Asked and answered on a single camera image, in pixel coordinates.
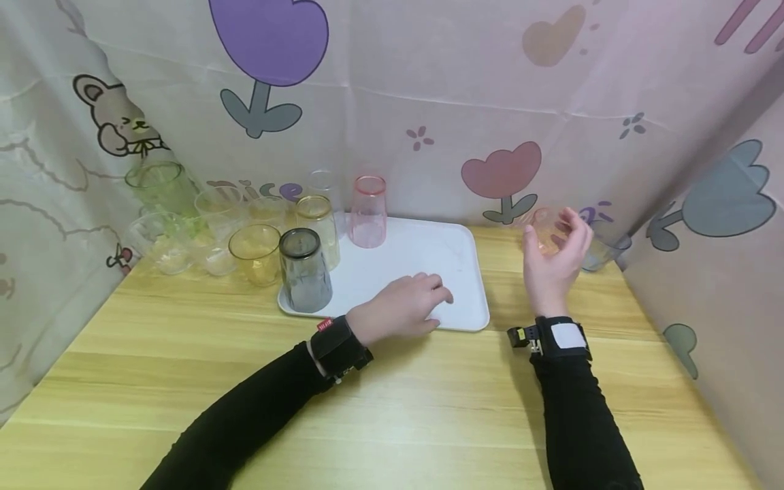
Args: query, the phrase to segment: black sleeve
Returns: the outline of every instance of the black sleeve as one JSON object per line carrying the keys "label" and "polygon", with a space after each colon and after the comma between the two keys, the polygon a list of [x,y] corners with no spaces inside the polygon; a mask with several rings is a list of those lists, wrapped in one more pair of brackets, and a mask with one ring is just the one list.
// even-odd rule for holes
{"label": "black sleeve", "polygon": [[302,342],[207,408],[142,490],[226,490],[254,452],[331,386]]}
{"label": "black sleeve", "polygon": [[642,480],[585,357],[532,356],[542,385],[554,490],[642,490]]}

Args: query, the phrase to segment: white tray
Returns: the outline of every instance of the white tray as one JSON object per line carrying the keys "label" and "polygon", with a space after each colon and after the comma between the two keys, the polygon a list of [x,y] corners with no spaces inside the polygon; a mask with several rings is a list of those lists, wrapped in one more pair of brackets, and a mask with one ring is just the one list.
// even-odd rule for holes
{"label": "white tray", "polygon": [[387,220],[387,239],[375,249],[357,247],[348,235],[340,239],[340,263],[329,273],[332,301],[326,307],[315,313],[294,311],[283,288],[278,306],[291,315],[339,317],[394,279],[418,272],[439,274],[455,297],[454,304],[433,310],[430,317],[441,321],[439,328],[476,332],[490,322],[477,247],[468,228],[402,218]]}

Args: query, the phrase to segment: yellow cup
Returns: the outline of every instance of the yellow cup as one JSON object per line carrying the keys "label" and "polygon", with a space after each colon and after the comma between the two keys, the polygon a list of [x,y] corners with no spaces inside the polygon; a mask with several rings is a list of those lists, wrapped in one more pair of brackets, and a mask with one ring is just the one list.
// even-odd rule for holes
{"label": "yellow cup", "polygon": [[229,252],[251,284],[268,286],[281,277],[280,240],[280,232],[266,224],[252,224],[231,235]]}

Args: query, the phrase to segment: wooden table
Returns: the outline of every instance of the wooden table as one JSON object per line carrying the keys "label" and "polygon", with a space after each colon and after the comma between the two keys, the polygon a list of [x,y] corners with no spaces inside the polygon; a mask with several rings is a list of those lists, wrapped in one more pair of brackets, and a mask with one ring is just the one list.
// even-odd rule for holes
{"label": "wooden table", "polygon": [[[491,323],[374,348],[314,399],[234,488],[547,488],[542,400],[507,328],[532,320],[509,230],[474,228]],[[144,261],[0,430],[0,488],[138,488],[182,430],[259,367],[310,337],[277,288]],[[570,298],[648,490],[757,488],[619,270]]]}

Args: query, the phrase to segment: cup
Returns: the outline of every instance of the cup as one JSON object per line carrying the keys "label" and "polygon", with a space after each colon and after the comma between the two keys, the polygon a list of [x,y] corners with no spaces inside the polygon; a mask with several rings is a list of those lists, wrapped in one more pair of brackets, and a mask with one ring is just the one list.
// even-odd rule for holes
{"label": "cup", "polygon": [[144,207],[153,212],[198,216],[194,207],[198,191],[179,163],[144,161],[125,174],[125,183]]}
{"label": "cup", "polygon": [[339,177],[329,170],[314,170],[307,176],[306,195],[324,196],[332,203],[332,215],[338,239],[346,234],[346,209],[343,206],[343,193],[340,190]]}
{"label": "cup", "polygon": [[147,257],[162,274],[174,275],[191,266],[187,247],[188,224],[172,212],[145,214],[128,226],[122,243]]}
{"label": "cup", "polygon": [[349,238],[363,249],[374,249],[387,238],[387,182],[379,176],[354,181]]}
{"label": "cup", "polygon": [[231,235],[229,252],[251,284],[272,285],[281,276],[280,240],[280,232],[267,224],[248,225]]}
{"label": "cup", "polygon": [[332,214],[332,203],[324,196],[305,196],[297,201],[297,226],[310,228],[318,233],[327,268],[333,270],[340,263],[340,245]]}
{"label": "cup", "polygon": [[202,191],[194,199],[199,215],[209,225],[217,241],[226,241],[247,223],[242,192],[236,187],[218,186]]}
{"label": "cup", "polygon": [[248,215],[252,223],[268,224],[281,233],[288,226],[289,204],[281,198],[259,196],[248,203]]}
{"label": "cup", "polygon": [[600,270],[632,246],[629,235],[619,231],[612,223],[594,220],[590,227],[593,228],[593,240],[583,260],[583,270],[587,272]]}
{"label": "cup", "polygon": [[188,249],[191,258],[210,275],[225,276],[237,269],[229,252],[228,238],[217,240],[203,216],[189,220]]}
{"label": "cup", "polygon": [[533,226],[536,230],[536,236],[539,238],[539,251],[543,255],[553,255],[558,253],[558,245],[553,241],[552,235],[566,239],[566,234],[555,227],[555,223],[561,221],[563,220],[558,216],[557,209],[539,208],[524,216],[520,225],[530,224]]}
{"label": "cup", "polygon": [[283,290],[294,311],[315,313],[332,300],[332,281],[318,233],[294,228],[281,237]]}

